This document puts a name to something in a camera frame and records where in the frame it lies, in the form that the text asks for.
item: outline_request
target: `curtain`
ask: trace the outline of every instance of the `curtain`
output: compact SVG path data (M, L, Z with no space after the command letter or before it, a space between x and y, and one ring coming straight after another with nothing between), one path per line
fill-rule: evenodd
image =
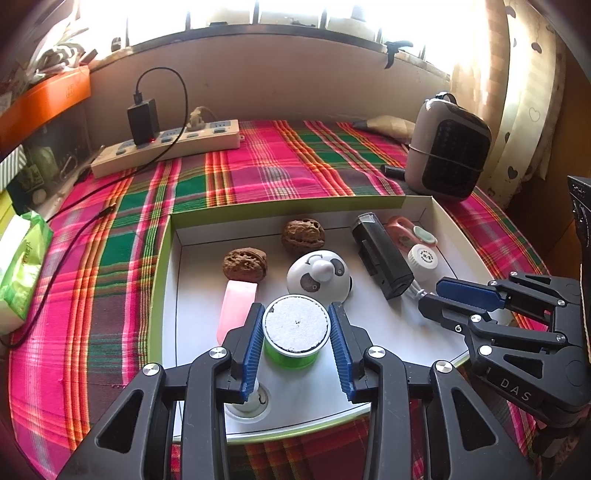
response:
M491 129L478 185L507 207L523 181L545 176L564 90L564 44L526 0L473 0L471 9L451 90Z

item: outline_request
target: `window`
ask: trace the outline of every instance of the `window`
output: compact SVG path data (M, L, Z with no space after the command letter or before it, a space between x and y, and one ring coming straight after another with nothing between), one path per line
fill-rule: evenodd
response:
M126 36L129 45L188 28L211 25L272 24L325 28L369 41L410 40L404 50L451 73L462 49L462 29L473 5L484 0L80 0L82 34L99 52L111 53L111 42Z

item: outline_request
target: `green tissue package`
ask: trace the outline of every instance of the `green tissue package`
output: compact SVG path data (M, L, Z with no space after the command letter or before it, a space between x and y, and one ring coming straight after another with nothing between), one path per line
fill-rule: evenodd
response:
M0 335L27 319L53 232L36 212L14 216L0 238Z

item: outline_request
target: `black cable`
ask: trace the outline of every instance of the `black cable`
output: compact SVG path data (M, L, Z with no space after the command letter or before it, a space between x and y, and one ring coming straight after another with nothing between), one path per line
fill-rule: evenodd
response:
M80 228L76 232L76 234L74 235L74 238L68 244L66 250L64 251L64 254L61 256L59 263L56 265L56 269L54 270L53 274L51 275L49 282L47 282L47 287L45 289L45 292L43 292L43 296L41 298L41 301L39 302L39 306L37 307L37 311L35 312L35 315L33 316L31 321L27 325L27 329L25 330L25 332L22 334L22 336L15 343L4 343L4 340L2 340L2 338L0 338L0 343L2 343L6 348L8 348L10 350L15 350L15 349L19 348L23 343L25 343L25 341L29 338L29 335L31 334L31 330L33 329L33 326L37 323L37 320L39 319L41 312L43 311L43 307L45 306L45 302L47 301L47 294L50 292L51 287L53 286L54 282L56 281L57 274L60 272L61 268L63 267L64 263L66 262L66 259L68 258L68 255L70 254L70 250L72 250L72 248L74 247L74 245L76 244L76 242L80 238L80 235L82 235L82 232L91 223L96 222L99 218L103 218L103 217L107 216L108 214L112 213L114 210L115 210L115 205L110 205L107 208L102 209L93 218L88 220L82 226L82 228Z
M181 74L179 72L177 72L175 69L172 69L170 67L153 67L153 68L151 68L149 70L146 70L138 78L138 81L137 81L137 83L135 85L135 95L139 94L139 81L144 77L144 75L146 75L149 72L153 72L154 70L168 70L169 72L173 72L178 77L178 79L181 81L181 84L183 85L183 91L184 91L184 97L185 97L185 116L184 116L183 126L181 127L181 131L178 133L177 137L174 139L174 141L167 148L165 148L161 153L159 153L158 155L156 155L156 157L154 157L149 162L145 163L141 167L138 167L136 170L128 173L127 175L121 177L120 179L115 179L113 181L110 181L109 183L106 183L102 187L99 187L97 189L94 189L92 192L84 195L82 198L79 198L78 200L76 200L71 205L68 205L67 207L62 208L57 213L55 213L51 217L49 217L49 219L47 220L47 223L51 222L55 217L61 215L62 213L67 212L68 210L74 208L76 205L81 204L86 199L92 197L95 193L98 193L101 190L104 190L105 188L111 187L111 186L115 185L116 183L119 183L120 181L127 180L128 178L131 178L131 177L137 175L141 171L144 171L152 163L158 161L159 158L161 158L166 152L168 152L171 148L173 148L176 145L176 143L179 141L179 139L181 138L181 135L184 132L185 126L189 123L189 94L187 93L187 86L185 85L185 82L183 80L183 77L181 77Z

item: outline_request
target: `black rectangular device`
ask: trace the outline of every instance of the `black rectangular device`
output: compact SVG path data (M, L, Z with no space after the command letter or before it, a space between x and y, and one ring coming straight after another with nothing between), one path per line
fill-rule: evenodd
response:
M359 256L369 275L375 277L386 299L402 295L414 280L406 260L373 213L359 215L351 227Z
M156 101L151 98L132 105L127 109L131 136L136 145L143 145L156 140L160 133Z

